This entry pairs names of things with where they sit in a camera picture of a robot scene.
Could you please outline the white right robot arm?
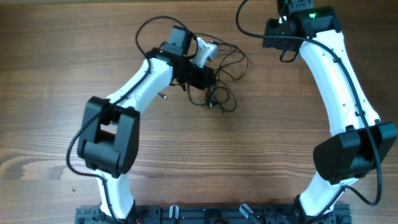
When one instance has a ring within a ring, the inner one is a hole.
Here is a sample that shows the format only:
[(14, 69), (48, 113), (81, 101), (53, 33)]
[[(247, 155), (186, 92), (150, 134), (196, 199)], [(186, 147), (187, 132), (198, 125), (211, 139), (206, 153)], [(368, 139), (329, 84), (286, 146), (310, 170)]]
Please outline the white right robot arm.
[(316, 173), (296, 200), (299, 222), (324, 220), (353, 184), (375, 171), (382, 192), (381, 163), (397, 139), (393, 123), (383, 123), (361, 89), (346, 53), (341, 24), (332, 7), (311, 1), (279, 1), (279, 17), (269, 19), (263, 47), (293, 52), (308, 65), (328, 115), (331, 136), (313, 150)]

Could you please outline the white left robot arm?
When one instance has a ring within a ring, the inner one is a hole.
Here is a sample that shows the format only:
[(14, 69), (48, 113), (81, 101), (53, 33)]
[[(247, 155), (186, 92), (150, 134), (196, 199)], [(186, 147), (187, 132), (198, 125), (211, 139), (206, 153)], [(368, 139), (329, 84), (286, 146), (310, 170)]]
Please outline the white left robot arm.
[(101, 189), (101, 222), (127, 223), (134, 218), (128, 172), (138, 153), (141, 114), (173, 81), (200, 90), (214, 84), (214, 70), (205, 64), (217, 54), (213, 42), (174, 26), (168, 41), (145, 52), (141, 68), (118, 91), (88, 100), (76, 150)]

